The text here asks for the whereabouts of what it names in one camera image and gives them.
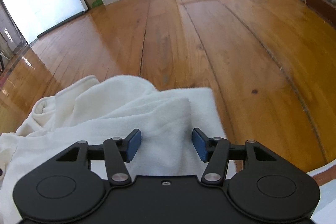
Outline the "checkered grey pink rug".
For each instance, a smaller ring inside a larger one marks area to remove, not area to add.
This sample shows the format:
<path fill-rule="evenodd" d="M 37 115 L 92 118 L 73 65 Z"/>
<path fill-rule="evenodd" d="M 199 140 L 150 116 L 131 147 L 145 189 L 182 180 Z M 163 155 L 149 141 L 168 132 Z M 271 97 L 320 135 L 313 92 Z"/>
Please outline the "checkered grey pink rug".
<path fill-rule="evenodd" d="M 335 180 L 328 169 L 313 176 L 285 160 L 255 161 L 228 183 L 228 197 L 264 223 L 335 223 Z"/>

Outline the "white fleece zip hoodie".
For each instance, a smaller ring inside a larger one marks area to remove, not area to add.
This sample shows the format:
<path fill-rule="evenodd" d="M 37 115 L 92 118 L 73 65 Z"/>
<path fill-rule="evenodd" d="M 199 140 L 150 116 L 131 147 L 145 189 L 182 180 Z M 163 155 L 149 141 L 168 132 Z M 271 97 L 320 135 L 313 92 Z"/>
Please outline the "white fleece zip hoodie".
<path fill-rule="evenodd" d="M 21 217 L 12 198 L 15 183 L 73 143 L 101 144 L 139 129 L 142 141 L 127 164 L 136 175 L 201 175 L 205 170 L 191 140 L 193 129 L 225 137 L 209 88 L 160 92 L 149 81 L 116 76 L 84 77 L 40 99 L 16 132 L 1 135 L 1 223 Z"/>

